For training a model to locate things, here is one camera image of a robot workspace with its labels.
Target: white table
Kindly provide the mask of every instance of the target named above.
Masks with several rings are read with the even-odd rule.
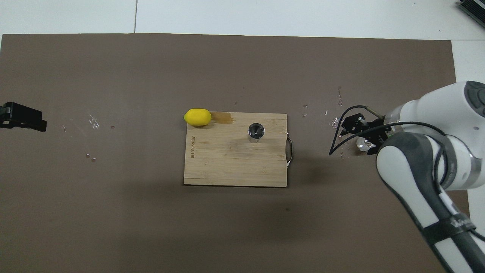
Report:
[[[0,0],[0,34],[133,32],[451,40],[456,80],[485,82],[485,29],[453,0]]]

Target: wooden cutting board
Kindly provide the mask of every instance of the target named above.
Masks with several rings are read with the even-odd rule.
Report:
[[[211,112],[206,126],[187,124],[184,184],[286,187],[287,115]],[[253,123],[264,136],[250,139]]]

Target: cutting board handle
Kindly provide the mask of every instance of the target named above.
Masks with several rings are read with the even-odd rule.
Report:
[[[293,141],[290,138],[290,134],[286,132],[286,143],[290,144],[290,158],[288,159],[288,155],[286,157],[286,168],[290,166],[291,160],[293,159]]]

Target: lemon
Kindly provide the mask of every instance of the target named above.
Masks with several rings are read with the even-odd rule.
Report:
[[[192,126],[204,126],[209,124],[211,115],[206,109],[194,108],[187,111],[183,119]]]

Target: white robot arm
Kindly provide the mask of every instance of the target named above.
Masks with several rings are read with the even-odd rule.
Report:
[[[443,267],[449,272],[485,272],[484,237],[445,192],[485,183],[485,85],[449,85],[385,117],[357,107],[378,119],[348,117],[341,135],[352,133],[348,139],[361,136],[376,145],[369,154],[377,153],[379,175]],[[343,144],[334,148],[334,143],[330,153]]]

